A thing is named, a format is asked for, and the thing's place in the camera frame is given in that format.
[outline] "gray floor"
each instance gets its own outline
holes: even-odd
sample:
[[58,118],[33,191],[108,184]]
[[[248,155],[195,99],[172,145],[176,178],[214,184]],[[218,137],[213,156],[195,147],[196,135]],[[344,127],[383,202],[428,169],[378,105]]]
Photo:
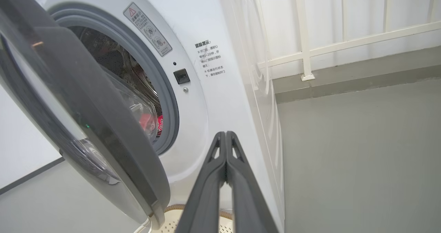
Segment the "gray floor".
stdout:
[[1,233],[131,233],[137,227],[66,161],[0,196]]
[[278,105],[286,232],[441,232],[441,81]]

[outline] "printed instructions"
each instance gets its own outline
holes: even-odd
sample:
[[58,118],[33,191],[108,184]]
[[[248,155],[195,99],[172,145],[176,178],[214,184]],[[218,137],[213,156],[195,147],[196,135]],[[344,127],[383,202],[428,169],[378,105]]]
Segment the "printed instructions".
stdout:
[[225,74],[221,53],[217,45],[211,43],[209,40],[205,40],[196,43],[194,46],[197,49],[199,65],[206,78]]

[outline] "warning label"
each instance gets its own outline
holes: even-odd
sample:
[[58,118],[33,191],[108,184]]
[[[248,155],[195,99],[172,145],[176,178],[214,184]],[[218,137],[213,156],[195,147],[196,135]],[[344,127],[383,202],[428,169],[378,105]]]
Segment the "warning label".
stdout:
[[206,78],[225,74],[221,52],[216,44],[211,43],[210,40],[205,40],[195,43],[194,46],[199,57],[199,66]]
[[124,10],[124,15],[147,37],[148,41],[156,48],[163,57],[173,50],[161,32],[153,22],[133,2]]

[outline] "small hole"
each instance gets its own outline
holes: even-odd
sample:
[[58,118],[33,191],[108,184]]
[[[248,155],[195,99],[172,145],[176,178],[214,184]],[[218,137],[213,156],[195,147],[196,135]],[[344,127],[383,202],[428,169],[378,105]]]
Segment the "small hole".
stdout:
[[217,147],[216,153],[214,154],[214,159],[217,159],[219,157],[220,151],[221,151],[221,148]]
[[233,147],[233,157],[235,157],[237,159],[236,148],[235,147]]

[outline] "white wall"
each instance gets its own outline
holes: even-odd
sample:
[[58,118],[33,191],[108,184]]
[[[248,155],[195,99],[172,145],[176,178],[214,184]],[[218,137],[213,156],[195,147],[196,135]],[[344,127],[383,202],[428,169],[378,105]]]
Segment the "white wall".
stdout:
[[[430,0],[390,0],[389,31],[427,22]],[[295,0],[260,0],[269,59],[300,52]],[[342,42],[341,0],[305,0],[310,48]],[[435,0],[434,21],[441,20],[441,0]],[[347,0],[348,40],[382,33],[384,0]],[[311,58],[312,70],[441,45],[441,31],[359,46]],[[273,66],[273,78],[303,73],[301,61]]]
[[0,86],[0,189],[61,157]]

